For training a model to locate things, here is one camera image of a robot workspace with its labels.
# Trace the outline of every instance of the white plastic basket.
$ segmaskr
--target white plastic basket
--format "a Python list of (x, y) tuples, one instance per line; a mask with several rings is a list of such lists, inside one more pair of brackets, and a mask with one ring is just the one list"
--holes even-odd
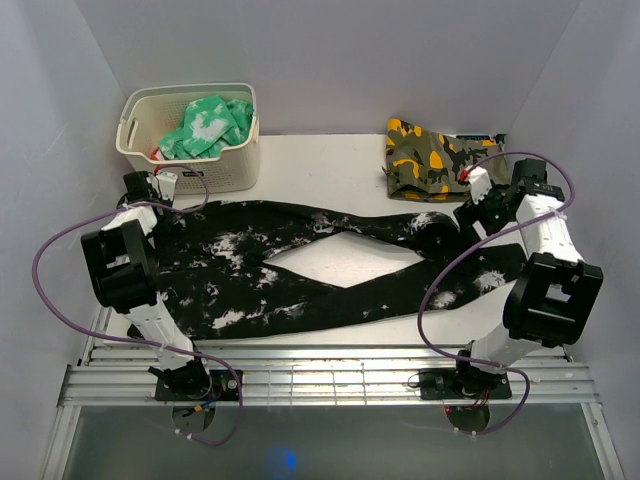
[[(228, 102), (244, 100), (253, 105), (254, 114), (249, 138), (242, 145), (227, 147), (219, 158), (156, 161), (149, 158), (165, 134), (174, 130), (187, 104), (199, 98), (220, 95)], [(122, 111), (116, 148), (135, 170), (152, 172), (159, 165), (180, 163), (200, 172), (212, 193), (245, 190), (255, 185), (260, 172), (258, 114), (253, 88), (246, 83), (204, 83), (145, 88), (135, 92)], [(202, 183), (181, 168), (168, 168), (178, 175), (176, 193), (202, 193)]]

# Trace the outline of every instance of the black pants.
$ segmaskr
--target black pants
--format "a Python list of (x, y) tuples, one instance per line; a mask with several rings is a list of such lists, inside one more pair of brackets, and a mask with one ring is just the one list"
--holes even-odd
[[(344, 231), (424, 260), (349, 288), (263, 263)], [(414, 313), (426, 286), (465, 247), (440, 213), (363, 218), (275, 202), (213, 202), (195, 214), (169, 215), (154, 238), (165, 302), (193, 339), (310, 332)], [(515, 279), (524, 262), (519, 245), (483, 248), (444, 279), (429, 309), (464, 305)]]

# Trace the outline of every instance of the camouflage fabric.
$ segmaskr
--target camouflage fabric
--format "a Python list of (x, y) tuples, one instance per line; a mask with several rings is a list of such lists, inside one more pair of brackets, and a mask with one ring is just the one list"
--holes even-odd
[[(490, 137), (443, 135), (392, 118), (384, 169), (389, 198), (464, 201), (469, 188), (458, 183), (460, 172), (479, 159), (499, 152), (500, 146)], [(509, 183), (504, 157), (490, 160), (485, 168), (495, 183)]]

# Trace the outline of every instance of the glass panel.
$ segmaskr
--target glass panel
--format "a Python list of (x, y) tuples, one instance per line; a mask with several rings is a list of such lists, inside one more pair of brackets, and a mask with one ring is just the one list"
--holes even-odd
[[(512, 408), (492, 406), (491, 423)], [(235, 413), (218, 407), (205, 435), (221, 438)], [(476, 438), (451, 433), (436, 406), (253, 407), (221, 448), (158, 426), (170, 417), (169, 407), (83, 407), (64, 478), (604, 478), (580, 405), (529, 405)]]

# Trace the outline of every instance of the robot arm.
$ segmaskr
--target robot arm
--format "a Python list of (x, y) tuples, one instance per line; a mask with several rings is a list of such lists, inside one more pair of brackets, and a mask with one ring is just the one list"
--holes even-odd
[[(546, 180), (545, 163), (530, 158), (516, 162), (509, 186), (493, 186), (487, 172), (475, 168), (468, 176), (471, 198), (455, 211), (461, 231), (475, 243), (476, 221), (493, 234), (508, 222), (522, 224), (557, 210), (564, 201), (562, 190)], [(580, 338), (602, 285), (602, 270), (585, 263), (560, 214), (525, 227), (522, 236), (530, 257), (507, 298), (502, 323), (462, 355), (507, 367), (534, 350)], [(479, 391), (495, 388), (504, 370), (459, 362), (457, 372), (466, 391)]]
[[(128, 203), (151, 201), (171, 205), (177, 176), (134, 172), (124, 177)], [(109, 224), (82, 236), (93, 290), (104, 307), (112, 307), (135, 325), (142, 336), (161, 345), (194, 351), (175, 324), (158, 291), (158, 261), (151, 234), (161, 211), (134, 206)], [(203, 359), (153, 347), (161, 369), (149, 371), (169, 389), (192, 399), (207, 396), (211, 378)]]

